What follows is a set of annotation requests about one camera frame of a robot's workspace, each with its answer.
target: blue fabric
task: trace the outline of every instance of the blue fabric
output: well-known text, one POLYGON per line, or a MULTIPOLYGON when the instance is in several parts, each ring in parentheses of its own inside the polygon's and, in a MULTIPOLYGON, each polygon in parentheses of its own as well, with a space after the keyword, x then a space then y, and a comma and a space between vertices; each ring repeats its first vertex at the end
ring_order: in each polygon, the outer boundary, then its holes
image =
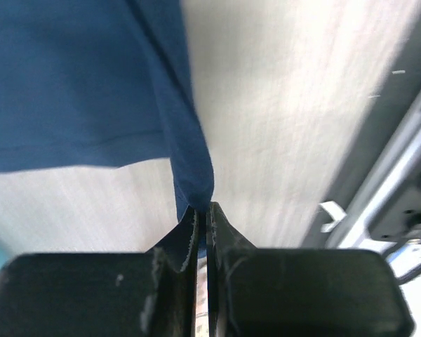
POLYGON ((0 1, 0 172, 169 157, 178 218, 211 159, 174 0, 0 1))

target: black mechanical part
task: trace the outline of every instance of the black mechanical part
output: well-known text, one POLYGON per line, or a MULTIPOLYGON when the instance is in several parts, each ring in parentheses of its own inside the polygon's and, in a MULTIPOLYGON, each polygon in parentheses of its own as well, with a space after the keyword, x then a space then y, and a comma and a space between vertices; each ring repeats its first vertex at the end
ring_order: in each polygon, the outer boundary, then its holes
POLYGON ((206 216, 206 246, 208 257, 208 297, 209 334, 216 336, 218 313, 225 308, 219 306, 219 280, 222 257, 230 249, 255 249, 238 230, 231 226, 220 205, 211 203, 206 216))
POLYGON ((219 317, 219 336, 409 336, 413 330, 393 272, 370 251, 230 251, 222 273, 226 317, 219 317))
POLYGON ((192 336, 197 223, 143 253, 24 255, 0 271, 0 337, 192 336))
MULTIPOLYGON (((198 228, 142 253, 33 254, 0 271, 0 337, 192 336, 198 228)), ((408 337, 413 321, 376 253, 256 249, 207 214, 211 336, 408 337)))
POLYGON ((377 241, 407 238, 421 243, 421 162, 371 220, 368 231, 377 241))

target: metal bracket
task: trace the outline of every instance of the metal bracket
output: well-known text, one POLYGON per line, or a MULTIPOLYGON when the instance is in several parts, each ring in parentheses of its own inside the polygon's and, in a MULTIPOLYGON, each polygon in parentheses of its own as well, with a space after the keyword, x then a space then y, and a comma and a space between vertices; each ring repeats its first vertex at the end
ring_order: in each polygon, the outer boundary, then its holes
POLYGON ((331 223, 325 223, 321 226, 322 233, 332 232, 335 227, 345 218, 346 212, 335 201, 321 202, 320 207, 326 211, 332 218, 331 223))

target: white surface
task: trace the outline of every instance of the white surface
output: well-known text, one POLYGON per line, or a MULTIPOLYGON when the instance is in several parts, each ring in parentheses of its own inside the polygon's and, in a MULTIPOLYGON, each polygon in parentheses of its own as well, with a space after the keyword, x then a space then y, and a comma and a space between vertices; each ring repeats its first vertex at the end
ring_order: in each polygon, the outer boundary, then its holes
MULTIPOLYGON (((254 244, 298 246, 421 0, 183 4, 214 200, 254 244)), ((165 159, 0 175, 13 253, 145 250, 174 225, 165 159)))

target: scratch mark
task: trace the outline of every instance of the scratch mark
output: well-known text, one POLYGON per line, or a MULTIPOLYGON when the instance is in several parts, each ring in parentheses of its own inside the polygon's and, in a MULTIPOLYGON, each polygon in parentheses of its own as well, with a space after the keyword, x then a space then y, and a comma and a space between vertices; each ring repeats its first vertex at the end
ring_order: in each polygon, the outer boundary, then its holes
POLYGON ((161 269, 163 265, 163 251, 160 248, 154 248, 154 257, 152 261, 152 279, 154 293, 148 295, 145 299, 145 304, 140 313, 140 329, 143 333, 148 334, 149 325, 154 312, 154 306, 156 305, 157 300, 157 290, 159 287, 159 278, 161 277, 161 269))
POLYGON ((229 278, 231 277, 232 274, 234 274, 235 269, 237 269, 243 262, 247 261, 248 258, 245 256, 243 258, 238 259, 235 264, 232 265, 232 267, 229 269, 229 271, 226 274, 225 277, 225 284, 227 284, 229 282, 229 278))
POLYGON ((115 286, 120 286, 120 282, 123 281, 123 275, 122 274, 118 274, 117 278, 115 279, 115 286))

